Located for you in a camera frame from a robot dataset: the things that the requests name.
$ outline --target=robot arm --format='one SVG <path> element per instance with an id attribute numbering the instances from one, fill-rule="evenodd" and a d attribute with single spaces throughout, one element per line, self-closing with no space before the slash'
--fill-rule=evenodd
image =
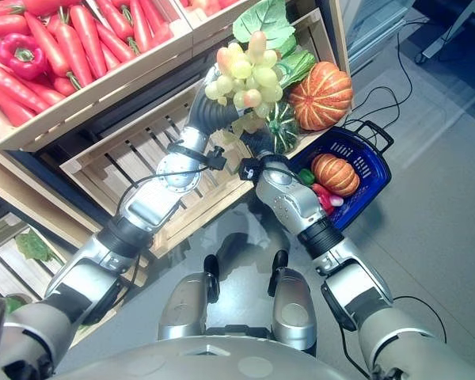
<path id="1" fill-rule="evenodd" d="M 371 378 L 475 379 L 475 367 L 394 308 L 386 282 L 332 225 L 314 193 L 295 176 L 276 170 L 289 171 L 286 158 L 267 152 L 260 157 L 241 167 L 241 177 L 255 182 L 257 197 L 308 250 L 325 277 L 321 292 L 335 319 L 344 329 L 358 331 Z"/>

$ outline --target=green grape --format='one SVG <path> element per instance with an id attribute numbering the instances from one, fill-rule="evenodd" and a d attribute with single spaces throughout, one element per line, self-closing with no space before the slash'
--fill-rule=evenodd
<path id="1" fill-rule="evenodd" d="M 241 49 L 241 45 L 235 42 L 230 43 L 228 49 L 233 57 L 236 57 L 238 54 L 242 54 L 243 52 L 243 49 Z"/>
<path id="2" fill-rule="evenodd" d="M 253 77 L 261 86 L 274 87 L 278 84 L 275 72 L 269 67 L 256 66 L 253 68 Z"/>
<path id="3" fill-rule="evenodd" d="M 246 91 L 237 91 L 234 95 L 233 102 L 237 109 L 245 107 L 245 93 Z"/>
<path id="4" fill-rule="evenodd" d="M 232 91 L 232 78 L 227 75 L 220 75 L 216 80 L 216 87 L 221 94 Z"/>
<path id="5" fill-rule="evenodd" d="M 219 105 L 223 105 L 224 107 L 227 105 L 227 98 L 226 97 L 219 97 L 217 100 Z"/>
<path id="6" fill-rule="evenodd" d="M 230 72 L 237 79 L 247 79 L 252 74 L 252 65 L 246 61 L 235 61 L 230 67 Z"/>
<path id="7" fill-rule="evenodd" d="M 209 85 L 207 85 L 204 89 L 204 92 L 206 93 L 206 96 L 212 101 L 216 101 L 220 97 L 219 89 L 216 86 L 216 82 L 211 82 Z"/>
<path id="8" fill-rule="evenodd" d="M 259 83 L 255 80 L 253 75 L 246 79 L 246 89 L 258 89 L 259 86 Z"/>
<path id="9" fill-rule="evenodd" d="M 279 101 L 283 95 L 282 88 L 279 85 L 275 87 L 260 87 L 259 91 L 262 94 L 262 99 L 268 103 Z"/>
<path id="10" fill-rule="evenodd" d="M 242 79 L 233 79 L 232 81 L 232 89 L 237 92 L 241 91 L 242 89 L 245 89 L 245 81 Z"/>
<path id="11" fill-rule="evenodd" d="M 271 111 L 271 106 L 268 103 L 260 103 L 257 105 L 253 111 L 255 111 L 256 115 L 261 117 L 262 119 L 265 119 L 267 115 L 269 115 L 269 112 Z"/>
<path id="12" fill-rule="evenodd" d="M 256 107 L 262 102 L 262 95 L 258 89 L 249 89 L 245 93 L 245 106 Z"/>
<path id="13" fill-rule="evenodd" d="M 274 50 L 266 50 L 262 55 L 262 66 L 272 68 L 276 65 L 276 61 L 278 61 L 278 56 L 276 55 L 276 51 Z"/>

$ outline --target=red vegetable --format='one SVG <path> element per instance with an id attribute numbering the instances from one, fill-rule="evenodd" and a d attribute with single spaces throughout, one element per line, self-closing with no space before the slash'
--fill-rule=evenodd
<path id="1" fill-rule="evenodd" d="M 32 31 L 40 48 L 46 53 L 51 68 L 59 77 L 65 77 L 70 73 L 70 66 L 62 49 L 56 43 L 55 38 L 49 33 L 44 25 L 29 12 L 25 12 L 26 22 Z"/>
<path id="2" fill-rule="evenodd" d="M 37 96 L 31 89 L 19 82 L 11 74 L 0 67 L 0 91 L 13 100 L 31 108 L 35 112 L 42 112 L 49 108 L 44 100 Z"/>
<path id="3" fill-rule="evenodd" d="M 3 0 L 0 2 L 0 16 L 23 14 L 25 6 L 21 0 Z"/>
<path id="4" fill-rule="evenodd" d="M 59 77 L 52 71 L 48 71 L 47 76 L 49 77 L 49 82 L 53 85 L 53 87 L 55 87 L 56 91 L 62 95 L 68 97 L 76 92 L 76 89 L 69 79 L 65 77 Z"/>
<path id="5" fill-rule="evenodd" d="M 26 20 L 19 14 L 0 16 L 0 38 L 10 33 L 30 34 Z"/>
<path id="6" fill-rule="evenodd" d="M 104 44 L 102 44 L 102 52 L 104 53 L 105 66 L 107 66 L 109 71 L 116 69 L 121 64 L 117 57 L 115 57 Z"/>
<path id="7" fill-rule="evenodd" d="M 36 16 L 56 13 L 60 6 L 72 6 L 81 0 L 23 0 L 26 10 Z"/>
<path id="8" fill-rule="evenodd" d="M 56 40 L 60 44 L 63 54 L 68 58 L 70 68 L 79 84 L 86 87 L 93 82 L 92 73 L 86 61 L 85 50 L 75 29 L 70 25 L 60 23 L 56 29 Z"/>
<path id="9" fill-rule="evenodd" d="M 65 96 L 52 88 L 51 83 L 45 76 L 36 78 L 35 81 L 26 81 L 20 79 L 31 91 L 42 97 L 42 99 L 49 105 L 55 105 L 59 101 L 65 99 Z"/>
<path id="10" fill-rule="evenodd" d="M 135 54 L 139 53 L 137 44 L 134 41 L 134 29 L 127 20 L 112 4 L 111 0 L 95 0 L 105 19 L 111 25 L 112 30 L 123 41 L 127 41 Z"/>
<path id="11" fill-rule="evenodd" d="M 127 62 L 134 59 L 135 54 L 130 47 L 120 40 L 113 31 L 107 29 L 100 22 L 96 22 L 95 24 L 97 25 L 98 36 L 101 38 L 102 43 L 112 51 L 120 62 Z"/>
<path id="12" fill-rule="evenodd" d="M 0 40 L 0 62 L 24 79 L 34 79 L 48 68 L 46 55 L 35 39 L 11 33 Z"/>
<path id="13" fill-rule="evenodd" d="M 60 16 L 57 13 L 53 13 L 49 17 L 49 21 L 47 22 L 46 28 L 53 36 L 56 34 L 56 28 L 60 25 Z"/>
<path id="14" fill-rule="evenodd" d="M 31 109 L 13 101 L 2 91 L 0 91 L 0 109 L 14 127 L 19 127 L 35 117 L 35 113 Z"/>
<path id="15" fill-rule="evenodd" d="M 95 77 L 103 77 L 107 72 L 107 68 L 93 16 L 84 6 L 73 6 L 70 8 L 70 18 L 76 32 L 78 32 L 88 60 L 95 70 Z"/>
<path id="16" fill-rule="evenodd" d="M 232 6 L 238 0 L 218 0 L 218 3 L 222 9 L 226 8 L 227 6 Z"/>
<path id="17" fill-rule="evenodd" d="M 134 22 L 134 39 L 141 53 L 145 53 L 152 48 L 153 36 L 151 35 L 148 20 L 144 15 L 143 8 L 139 0 L 130 1 L 130 11 Z"/>

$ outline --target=carrot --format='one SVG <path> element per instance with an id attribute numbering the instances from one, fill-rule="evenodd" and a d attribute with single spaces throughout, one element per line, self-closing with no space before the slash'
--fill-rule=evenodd
<path id="1" fill-rule="evenodd" d="M 135 42 L 139 47 L 139 51 L 145 53 L 153 47 L 153 37 L 139 0 L 130 1 L 130 12 L 134 23 Z"/>
<path id="2" fill-rule="evenodd" d="M 35 117 L 35 113 L 30 108 L 13 101 L 2 91 L 0 91 L 0 109 L 14 127 L 19 127 Z"/>
<path id="3" fill-rule="evenodd" d="M 112 31 L 97 22 L 98 36 L 101 38 L 102 44 L 107 46 L 110 51 L 120 60 L 120 62 L 127 62 L 135 58 L 135 54 L 118 36 Z"/>
<path id="4" fill-rule="evenodd" d="M 107 72 L 107 67 L 105 66 L 104 53 L 102 52 L 93 16 L 84 6 L 73 6 L 70 8 L 70 18 L 91 67 L 95 70 L 95 78 L 103 77 Z"/>

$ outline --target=gray floor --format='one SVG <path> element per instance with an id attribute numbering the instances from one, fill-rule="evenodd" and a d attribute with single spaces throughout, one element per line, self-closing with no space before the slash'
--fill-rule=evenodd
<path id="1" fill-rule="evenodd" d="M 394 295 L 415 295 L 439 312 L 448 344 L 475 365 L 475 44 L 467 43 L 474 38 L 463 32 L 444 49 L 445 56 L 463 52 L 462 59 L 434 59 L 416 66 L 415 54 L 442 31 L 418 28 L 401 32 L 401 56 L 414 92 L 401 106 L 401 118 L 389 128 L 396 139 L 386 153 L 393 180 L 345 233 L 381 272 Z M 356 103 L 378 85 L 392 87 L 399 99 L 408 92 L 395 41 L 354 77 Z M 357 115 L 390 102 L 389 94 L 378 92 Z M 370 119 L 385 125 L 394 116 L 389 109 Z M 183 276 L 201 270 L 208 253 L 217 253 L 223 276 L 221 298 L 209 306 L 207 324 L 268 326 L 272 300 L 266 288 L 272 258 L 280 248 L 290 250 L 290 266 L 306 276 L 312 289 L 319 326 L 317 357 L 359 378 L 343 356 L 336 322 L 318 290 L 321 279 L 306 251 L 254 196 L 245 197 L 197 231 L 188 244 L 155 263 L 150 285 L 70 350 L 59 372 L 154 342 L 170 291 Z M 255 293 L 257 287 L 264 291 Z M 411 300 L 397 304 L 441 336 L 438 321 L 425 306 Z M 348 334 L 348 339 L 351 354 L 362 363 L 355 335 Z"/>

